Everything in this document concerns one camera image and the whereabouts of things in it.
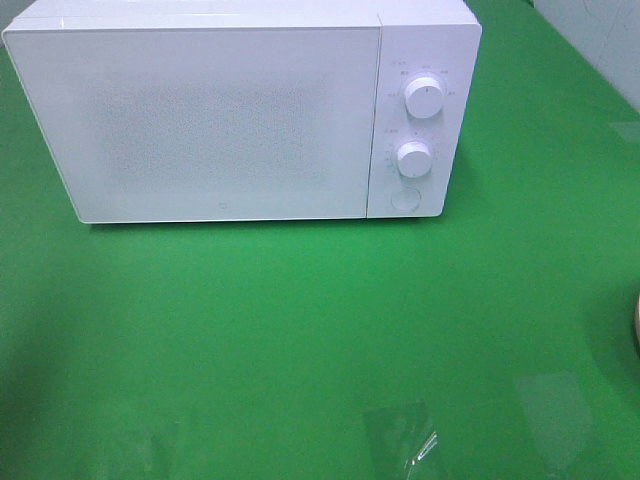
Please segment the clear tape patch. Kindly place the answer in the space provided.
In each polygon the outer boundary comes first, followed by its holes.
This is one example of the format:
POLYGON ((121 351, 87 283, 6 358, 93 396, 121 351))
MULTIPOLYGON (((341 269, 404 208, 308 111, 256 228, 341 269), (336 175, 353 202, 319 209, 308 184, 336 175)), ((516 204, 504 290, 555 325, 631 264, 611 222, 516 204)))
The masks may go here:
POLYGON ((424 401, 364 413, 376 479, 446 479, 439 436, 424 401))
POLYGON ((566 469, 586 447, 594 425, 576 377, 566 371, 536 374, 515 384, 536 450, 551 469, 566 469))

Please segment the white microwave knob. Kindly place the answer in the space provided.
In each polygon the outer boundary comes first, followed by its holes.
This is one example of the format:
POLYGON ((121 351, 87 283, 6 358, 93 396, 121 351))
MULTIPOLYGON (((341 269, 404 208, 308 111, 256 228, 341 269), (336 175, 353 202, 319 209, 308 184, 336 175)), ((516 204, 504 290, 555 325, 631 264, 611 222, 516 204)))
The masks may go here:
POLYGON ((425 143, 407 142, 398 148, 396 164, 402 176, 410 179, 420 178, 431 171, 433 156, 425 143))
POLYGON ((445 87, 432 73, 412 78, 403 89, 407 112, 416 119, 428 119, 438 114, 444 105, 445 87))

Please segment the white microwave oven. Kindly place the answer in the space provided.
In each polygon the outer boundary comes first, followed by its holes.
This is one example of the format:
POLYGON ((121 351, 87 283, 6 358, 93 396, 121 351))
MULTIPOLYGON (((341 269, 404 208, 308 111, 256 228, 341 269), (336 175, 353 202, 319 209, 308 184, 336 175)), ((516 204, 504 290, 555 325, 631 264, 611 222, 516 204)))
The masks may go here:
POLYGON ((85 224, 436 217, 462 1, 37 1, 2 40, 85 224))

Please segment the pink round plate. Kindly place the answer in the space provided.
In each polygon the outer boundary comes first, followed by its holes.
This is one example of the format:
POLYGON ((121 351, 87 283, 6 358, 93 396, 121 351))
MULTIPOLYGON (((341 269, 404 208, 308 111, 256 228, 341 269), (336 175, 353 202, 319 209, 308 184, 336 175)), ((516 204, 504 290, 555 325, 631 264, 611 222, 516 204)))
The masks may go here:
POLYGON ((640 347, 640 297, 636 296, 633 302, 633 315, 631 320, 632 338, 634 345, 640 347))

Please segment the round white door button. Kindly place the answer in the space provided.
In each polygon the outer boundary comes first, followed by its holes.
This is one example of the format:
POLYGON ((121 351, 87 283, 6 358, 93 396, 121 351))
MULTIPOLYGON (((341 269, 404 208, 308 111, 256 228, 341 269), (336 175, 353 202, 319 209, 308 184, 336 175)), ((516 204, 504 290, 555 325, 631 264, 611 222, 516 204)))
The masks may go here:
POLYGON ((391 205, 400 212, 415 211, 421 203, 421 194, 414 188, 403 188, 391 195, 391 205))

